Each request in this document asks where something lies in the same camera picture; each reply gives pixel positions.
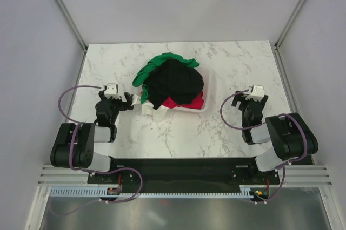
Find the red pink t-shirt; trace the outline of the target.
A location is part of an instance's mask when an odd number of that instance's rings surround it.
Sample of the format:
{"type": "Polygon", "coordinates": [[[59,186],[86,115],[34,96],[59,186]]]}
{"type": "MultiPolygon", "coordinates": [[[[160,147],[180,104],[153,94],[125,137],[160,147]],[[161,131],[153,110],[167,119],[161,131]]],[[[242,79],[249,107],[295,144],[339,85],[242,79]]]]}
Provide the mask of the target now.
{"type": "Polygon", "coordinates": [[[176,107],[182,107],[187,109],[196,109],[201,110],[204,104],[203,100],[203,91],[190,103],[190,104],[178,104],[177,102],[173,101],[171,97],[167,98],[163,102],[163,106],[173,109],[176,107]]]}

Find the right aluminium frame post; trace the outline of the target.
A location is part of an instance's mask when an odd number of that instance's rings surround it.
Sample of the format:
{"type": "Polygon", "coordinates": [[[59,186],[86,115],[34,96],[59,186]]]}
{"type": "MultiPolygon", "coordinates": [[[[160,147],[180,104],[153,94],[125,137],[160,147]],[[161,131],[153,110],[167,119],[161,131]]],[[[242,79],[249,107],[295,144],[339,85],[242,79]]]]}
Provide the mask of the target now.
{"type": "Polygon", "coordinates": [[[278,49],[280,48],[280,46],[282,45],[284,39],[286,38],[291,26],[293,25],[295,19],[298,17],[298,15],[300,14],[302,8],[304,7],[305,3],[307,0],[298,0],[298,2],[296,3],[292,13],[290,14],[288,21],[286,22],[282,32],[280,33],[277,41],[275,41],[274,43],[274,49],[276,51],[278,51],[278,49]]]}

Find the aluminium frame post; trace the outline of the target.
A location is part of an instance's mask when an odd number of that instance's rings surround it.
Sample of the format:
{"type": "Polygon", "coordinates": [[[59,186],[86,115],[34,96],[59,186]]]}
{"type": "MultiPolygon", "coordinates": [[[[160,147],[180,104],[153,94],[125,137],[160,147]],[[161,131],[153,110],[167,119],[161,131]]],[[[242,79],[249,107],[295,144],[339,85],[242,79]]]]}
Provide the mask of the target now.
{"type": "Polygon", "coordinates": [[[280,48],[280,46],[282,45],[284,39],[286,38],[291,26],[293,25],[295,19],[298,17],[298,15],[300,14],[302,8],[304,7],[305,3],[307,0],[298,0],[298,2],[296,3],[292,13],[290,14],[288,21],[286,22],[282,32],[280,33],[277,41],[275,41],[274,43],[274,49],[276,51],[278,51],[278,49],[280,48]]]}
{"type": "Polygon", "coordinates": [[[82,48],[83,52],[86,53],[88,50],[88,46],[87,46],[85,40],[83,39],[81,33],[79,32],[74,20],[72,19],[72,16],[69,13],[64,1],[63,0],[54,0],[54,1],[57,4],[63,18],[67,22],[70,30],[74,34],[74,36],[75,36],[77,42],[79,43],[80,47],[82,48]]]}

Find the black t-shirt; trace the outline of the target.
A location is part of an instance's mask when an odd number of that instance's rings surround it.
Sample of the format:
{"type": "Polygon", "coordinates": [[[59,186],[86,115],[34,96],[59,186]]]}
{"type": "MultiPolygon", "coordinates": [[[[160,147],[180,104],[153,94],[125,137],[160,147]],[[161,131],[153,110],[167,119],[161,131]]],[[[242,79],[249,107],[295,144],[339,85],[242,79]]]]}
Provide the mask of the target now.
{"type": "Polygon", "coordinates": [[[204,81],[195,68],[170,59],[157,67],[143,86],[156,110],[169,97],[178,104],[190,104],[203,91],[204,81]]]}

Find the green t-shirt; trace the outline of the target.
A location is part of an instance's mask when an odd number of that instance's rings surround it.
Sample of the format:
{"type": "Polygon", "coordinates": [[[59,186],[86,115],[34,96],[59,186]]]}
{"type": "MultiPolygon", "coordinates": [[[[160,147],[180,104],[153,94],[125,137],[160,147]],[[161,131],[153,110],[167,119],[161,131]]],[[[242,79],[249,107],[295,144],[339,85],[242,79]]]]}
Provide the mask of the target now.
{"type": "Polygon", "coordinates": [[[199,66],[199,62],[194,58],[184,59],[181,55],[166,52],[161,55],[155,56],[153,59],[149,60],[145,66],[143,66],[137,73],[135,79],[132,81],[134,87],[140,87],[144,84],[144,81],[149,77],[149,75],[155,71],[155,69],[161,66],[164,62],[170,59],[175,59],[183,63],[186,67],[196,68],[199,66]]]}

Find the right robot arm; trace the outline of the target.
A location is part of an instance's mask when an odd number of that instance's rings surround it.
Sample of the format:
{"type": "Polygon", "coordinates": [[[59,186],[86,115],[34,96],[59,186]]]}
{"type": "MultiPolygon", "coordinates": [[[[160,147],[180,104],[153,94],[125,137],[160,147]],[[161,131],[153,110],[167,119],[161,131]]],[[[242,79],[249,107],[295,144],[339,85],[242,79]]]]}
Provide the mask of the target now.
{"type": "Polygon", "coordinates": [[[263,117],[267,95],[255,97],[246,91],[236,91],[232,106],[239,105],[243,140],[248,145],[271,143],[264,153],[251,159],[248,178],[261,183],[267,172],[292,164],[317,153],[318,142],[299,113],[263,117]]]}

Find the left aluminium frame post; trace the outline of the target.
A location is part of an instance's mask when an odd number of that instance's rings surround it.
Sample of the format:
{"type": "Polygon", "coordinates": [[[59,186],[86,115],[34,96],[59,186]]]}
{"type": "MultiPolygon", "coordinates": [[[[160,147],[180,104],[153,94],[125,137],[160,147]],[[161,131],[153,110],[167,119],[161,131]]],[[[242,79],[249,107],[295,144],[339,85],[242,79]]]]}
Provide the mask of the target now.
{"type": "Polygon", "coordinates": [[[86,53],[88,50],[88,46],[87,46],[85,40],[83,39],[81,33],[79,32],[74,20],[72,19],[72,16],[69,13],[64,1],[63,0],[54,0],[54,1],[57,4],[63,18],[67,22],[70,30],[74,34],[74,36],[75,36],[77,42],[79,43],[80,47],[82,48],[83,52],[86,53]]]}

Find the white plastic basket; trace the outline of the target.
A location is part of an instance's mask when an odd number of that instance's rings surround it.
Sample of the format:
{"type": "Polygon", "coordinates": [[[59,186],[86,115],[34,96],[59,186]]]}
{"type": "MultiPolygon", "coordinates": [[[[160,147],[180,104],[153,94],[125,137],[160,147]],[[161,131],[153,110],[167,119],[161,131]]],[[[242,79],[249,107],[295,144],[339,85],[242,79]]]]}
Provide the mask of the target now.
{"type": "Polygon", "coordinates": [[[173,111],[182,111],[182,112],[190,112],[190,113],[203,113],[208,109],[210,97],[211,97],[211,90],[213,87],[213,72],[208,67],[202,67],[199,66],[196,68],[196,70],[201,74],[204,81],[204,87],[203,87],[203,106],[201,109],[190,109],[185,107],[175,107],[172,110],[173,111]]]}

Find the aluminium front rail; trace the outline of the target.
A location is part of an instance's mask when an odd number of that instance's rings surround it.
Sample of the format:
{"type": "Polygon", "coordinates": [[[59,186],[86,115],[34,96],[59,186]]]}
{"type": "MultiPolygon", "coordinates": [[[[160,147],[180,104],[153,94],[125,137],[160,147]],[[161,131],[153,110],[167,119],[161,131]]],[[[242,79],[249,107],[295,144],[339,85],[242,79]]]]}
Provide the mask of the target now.
{"type": "Polygon", "coordinates": [[[39,176],[39,186],[85,186],[85,185],[134,185],[143,182],[178,183],[195,181],[198,184],[226,183],[231,186],[278,186],[285,187],[330,187],[329,173],[324,166],[290,165],[285,169],[271,172],[250,173],[245,165],[202,166],[201,168],[173,168],[172,166],[140,166],[138,173],[133,170],[113,174],[97,174],[73,171],[45,165],[39,176]]]}

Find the white t-shirt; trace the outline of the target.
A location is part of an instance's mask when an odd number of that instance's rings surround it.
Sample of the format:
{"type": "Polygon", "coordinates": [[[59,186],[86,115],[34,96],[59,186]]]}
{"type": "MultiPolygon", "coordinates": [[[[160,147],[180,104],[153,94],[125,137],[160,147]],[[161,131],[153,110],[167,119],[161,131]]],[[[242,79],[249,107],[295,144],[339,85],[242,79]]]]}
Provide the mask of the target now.
{"type": "Polygon", "coordinates": [[[162,122],[166,117],[167,111],[169,110],[169,108],[164,105],[161,105],[158,109],[155,110],[154,105],[148,100],[142,104],[141,97],[136,94],[132,97],[131,105],[140,105],[142,115],[152,116],[153,121],[156,123],[162,122]]]}

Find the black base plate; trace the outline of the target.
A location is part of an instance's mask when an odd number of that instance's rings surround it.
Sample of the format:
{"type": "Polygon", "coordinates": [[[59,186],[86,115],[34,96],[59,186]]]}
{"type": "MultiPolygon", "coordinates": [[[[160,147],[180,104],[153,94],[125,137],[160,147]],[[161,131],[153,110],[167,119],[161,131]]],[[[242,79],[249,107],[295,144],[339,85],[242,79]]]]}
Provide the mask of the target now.
{"type": "Polygon", "coordinates": [[[122,193],[236,193],[242,185],[278,185],[274,170],[261,172],[253,158],[113,158],[110,175],[88,177],[89,184],[120,184],[122,193]]]}

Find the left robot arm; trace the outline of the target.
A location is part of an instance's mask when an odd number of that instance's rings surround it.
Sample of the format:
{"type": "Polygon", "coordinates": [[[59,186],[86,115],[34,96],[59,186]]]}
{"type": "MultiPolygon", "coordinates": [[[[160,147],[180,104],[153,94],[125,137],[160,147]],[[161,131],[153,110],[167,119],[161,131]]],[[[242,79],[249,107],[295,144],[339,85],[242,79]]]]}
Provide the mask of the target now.
{"type": "Polygon", "coordinates": [[[94,151],[96,143],[112,143],[117,135],[116,120],[120,112],[132,110],[133,95],[126,92],[126,101],[120,96],[99,92],[95,105],[96,120],[92,123],[62,123],[50,153],[54,167],[100,172],[107,183],[118,179],[118,169],[111,165],[111,157],[94,151]]]}

